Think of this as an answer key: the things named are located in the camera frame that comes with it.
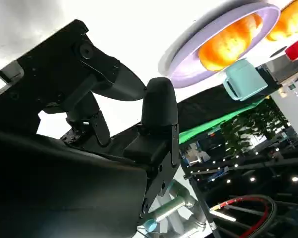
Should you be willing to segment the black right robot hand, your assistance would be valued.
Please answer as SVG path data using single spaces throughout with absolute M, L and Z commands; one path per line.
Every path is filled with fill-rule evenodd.
M 130 238 L 179 167 L 171 81 L 87 33 L 74 20 L 0 70 L 0 238 Z

